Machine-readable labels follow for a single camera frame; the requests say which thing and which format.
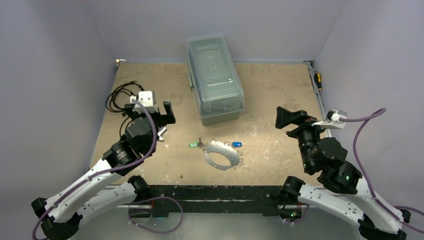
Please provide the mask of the green capped key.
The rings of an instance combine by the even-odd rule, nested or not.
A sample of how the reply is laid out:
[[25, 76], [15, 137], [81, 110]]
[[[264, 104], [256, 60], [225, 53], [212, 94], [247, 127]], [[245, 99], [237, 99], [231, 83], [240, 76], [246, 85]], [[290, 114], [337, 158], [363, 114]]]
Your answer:
[[189, 148], [202, 148], [203, 143], [200, 141], [191, 142], [189, 145]]

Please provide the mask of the metal key organizer plate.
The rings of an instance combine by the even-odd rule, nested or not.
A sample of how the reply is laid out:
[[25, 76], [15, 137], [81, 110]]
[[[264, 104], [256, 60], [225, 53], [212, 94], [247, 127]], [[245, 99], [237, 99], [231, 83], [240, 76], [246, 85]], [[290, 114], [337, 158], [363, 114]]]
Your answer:
[[[232, 145], [227, 142], [211, 140], [205, 143], [202, 149], [205, 162], [217, 170], [227, 171], [229, 169], [236, 169], [244, 163], [242, 152], [234, 149]], [[226, 163], [220, 164], [216, 162], [214, 157], [217, 156], [223, 157]]]

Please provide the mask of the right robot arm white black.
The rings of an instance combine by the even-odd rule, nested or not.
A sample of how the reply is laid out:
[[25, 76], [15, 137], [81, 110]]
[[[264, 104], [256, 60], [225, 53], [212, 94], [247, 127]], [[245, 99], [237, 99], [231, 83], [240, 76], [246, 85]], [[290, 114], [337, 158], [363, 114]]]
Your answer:
[[288, 176], [279, 197], [284, 204], [301, 203], [317, 207], [354, 226], [367, 240], [404, 240], [403, 226], [410, 220], [408, 210], [398, 209], [381, 198], [371, 187], [365, 173], [347, 160], [348, 151], [335, 137], [321, 137], [327, 129], [342, 129], [347, 114], [338, 109], [319, 121], [304, 110], [276, 109], [275, 127], [295, 125], [286, 135], [296, 139], [303, 171], [318, 174], [317, 188], [303, 180]]

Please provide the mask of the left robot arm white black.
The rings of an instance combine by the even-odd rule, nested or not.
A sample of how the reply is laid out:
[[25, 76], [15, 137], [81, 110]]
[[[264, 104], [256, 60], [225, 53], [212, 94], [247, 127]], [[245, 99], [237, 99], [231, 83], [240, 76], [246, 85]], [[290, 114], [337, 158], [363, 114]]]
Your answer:
[[46, 240], [68, 240], [82, 226], [118, 206], [142, 205], [156, 200], [140, 175], [133, 175], [116, 188], [103, 191], [144, 163], [156, 150], [159, 131], [176, 123], [169, 101], [163, 102], [164, 114], [154, 104], [135, 99], [125, 107], [133, 125], [125, 130], [119, 141], [66, 189], [49, 198], [38, 197], [31, 203], [38, 217], [31, 233], [33, 240], [38, 239], [38, 229]]

